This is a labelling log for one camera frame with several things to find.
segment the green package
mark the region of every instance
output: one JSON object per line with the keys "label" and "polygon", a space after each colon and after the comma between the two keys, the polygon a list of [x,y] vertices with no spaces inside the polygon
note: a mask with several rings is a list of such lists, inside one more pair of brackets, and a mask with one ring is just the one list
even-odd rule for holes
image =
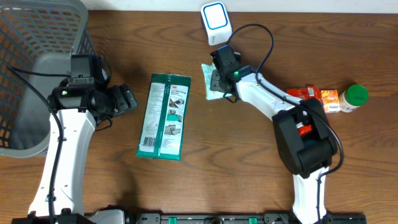
{"label": "green package", "polygon": [[181,160],[191,78],[152,74],[137,157]]}

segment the orange box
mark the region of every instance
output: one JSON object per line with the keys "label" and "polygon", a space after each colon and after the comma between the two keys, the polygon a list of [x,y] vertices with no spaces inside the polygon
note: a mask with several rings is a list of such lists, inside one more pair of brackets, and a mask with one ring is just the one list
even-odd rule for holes
{"label": "orange box", "polygon": [[337,90],[321,90],[321,97],[325,113],[337,113],[340,111]]}

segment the brown wood surface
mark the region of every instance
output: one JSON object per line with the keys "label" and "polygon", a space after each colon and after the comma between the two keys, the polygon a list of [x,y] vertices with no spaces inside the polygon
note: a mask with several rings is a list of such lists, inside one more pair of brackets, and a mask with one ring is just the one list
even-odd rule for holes
{"label": "brown wood surface", "polygon": [[[264,24],[274,52],[262,69],[281,89],[315,85],[343,91],[364,85],[369,101],[328,118],[345,147],[343,167],[328,176],[326,208],[364,212],[368,223],[398,223],[398,15],[230,13],[233,27]],[[87,212],[108,204],[165,213],[262,213],[288,210],[292,175],[279,159],[272,123],[242,101],[205,100],[201,63],[211,63],[198,12],[91,11],[97,52],[140,104],[94,133],[85,170]],[[257,65],[269,37],[256,28],[233,40]],[[182,160],[136,158],[153,72],[192,77]],[[43,158],[0,157],[0,222],[24,217],[39,186]]]}

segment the basket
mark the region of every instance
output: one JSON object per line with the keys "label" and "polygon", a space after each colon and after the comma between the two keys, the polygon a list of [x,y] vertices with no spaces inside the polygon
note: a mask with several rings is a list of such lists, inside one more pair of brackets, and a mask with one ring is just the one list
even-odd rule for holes
{"label": "basket", "polygon": [[[0,17],[0,155],[44,156],[50,113],[6,65],[70,73],[70,54],[95,54],[86,30],[88,11],[78,0],[0,0]],[[63,79],[24,78],[44,97]]]}

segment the bottle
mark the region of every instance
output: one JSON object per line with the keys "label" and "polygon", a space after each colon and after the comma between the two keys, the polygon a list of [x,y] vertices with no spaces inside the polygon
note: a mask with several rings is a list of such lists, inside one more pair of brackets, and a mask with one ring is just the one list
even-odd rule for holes
{"label": "bottle", "polygon": [[369,93],[365,87],[358,84],[352,85],[340,95],[340,109],[342,112],[352,112],[364,105],[368,98]]}

